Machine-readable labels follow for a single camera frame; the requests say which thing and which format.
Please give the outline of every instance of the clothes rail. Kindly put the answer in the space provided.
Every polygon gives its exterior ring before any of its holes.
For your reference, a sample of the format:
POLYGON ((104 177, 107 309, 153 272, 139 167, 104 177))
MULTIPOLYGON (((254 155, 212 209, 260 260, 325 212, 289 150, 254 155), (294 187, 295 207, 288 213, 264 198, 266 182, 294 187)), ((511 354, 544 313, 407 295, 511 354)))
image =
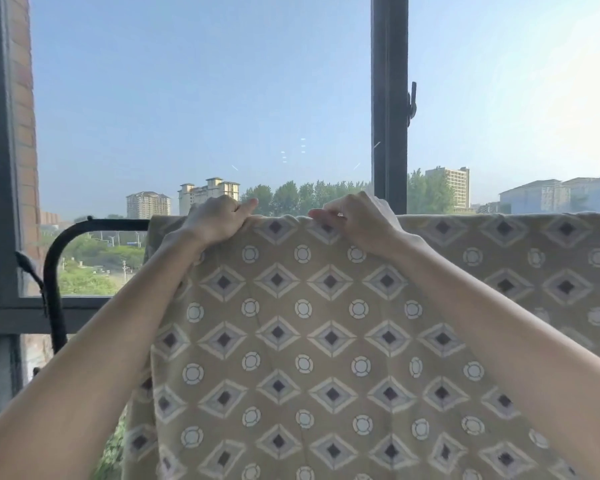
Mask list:
POLYGON ((65 247, 76 237, 88 232, 147 231, 148 229, 148 219, 94 219, 89 216, 87 220, 67 227, 55 238, 47 252, 42 271, 43 293, 47 302, 47 316, 51 325, 51 343, 54 354, 60 352, 67 341, 62 296, 58 286, 58 266, 65 247))

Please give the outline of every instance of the person's right arm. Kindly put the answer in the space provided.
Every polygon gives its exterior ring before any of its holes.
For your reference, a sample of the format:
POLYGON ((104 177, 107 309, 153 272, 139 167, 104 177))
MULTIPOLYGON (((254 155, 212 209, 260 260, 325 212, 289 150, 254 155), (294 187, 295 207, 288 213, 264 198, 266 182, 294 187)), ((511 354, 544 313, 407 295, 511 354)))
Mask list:
POLYGON ((314 209, 391 262, 438 307, 498 385, 581 477, 600 479, 600 358, 403 231, 366 193, 314 209))

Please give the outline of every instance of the hand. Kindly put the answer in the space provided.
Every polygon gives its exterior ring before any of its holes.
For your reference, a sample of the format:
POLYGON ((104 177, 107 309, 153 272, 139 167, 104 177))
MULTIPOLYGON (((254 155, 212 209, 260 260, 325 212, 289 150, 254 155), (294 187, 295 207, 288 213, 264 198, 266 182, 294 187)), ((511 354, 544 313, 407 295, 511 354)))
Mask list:
POLYGON ((229 239, 258 205, 258 199, 238 202, 229 195, 212 197, 189 212, 177 232, 188 234, 204 248, 229 239))
POLYGON ((362 191, 312 209, 309 217, 327 224, 343 234, 360 249, 380 257, 389 257, 396 243, 417 236, 403 231, 385 200, 362 191))

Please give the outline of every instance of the person's left hand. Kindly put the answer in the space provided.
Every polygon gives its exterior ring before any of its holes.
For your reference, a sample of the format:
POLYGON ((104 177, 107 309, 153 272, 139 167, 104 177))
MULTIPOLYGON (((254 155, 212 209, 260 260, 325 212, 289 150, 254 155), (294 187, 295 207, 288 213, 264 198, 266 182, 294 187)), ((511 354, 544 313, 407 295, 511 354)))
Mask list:
POLYGON ((177 232, 187 234, 207 248, 229 239, 258 205, 258 199, 238 202, 229 195, 212 197, 200 207, 189 212, 177 232))

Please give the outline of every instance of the brown patterned cloth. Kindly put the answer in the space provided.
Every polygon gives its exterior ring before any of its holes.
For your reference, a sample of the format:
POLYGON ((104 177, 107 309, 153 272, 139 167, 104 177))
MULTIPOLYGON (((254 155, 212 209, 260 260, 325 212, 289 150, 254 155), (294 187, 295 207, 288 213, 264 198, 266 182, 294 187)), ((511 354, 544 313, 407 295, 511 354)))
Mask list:
MULTIPOLYGON (((600 215, 400 221, 600 355, 600 215)), ((133 480, 578 478, 408 276, 302 217, 192 266, 128 420, 133 480)))

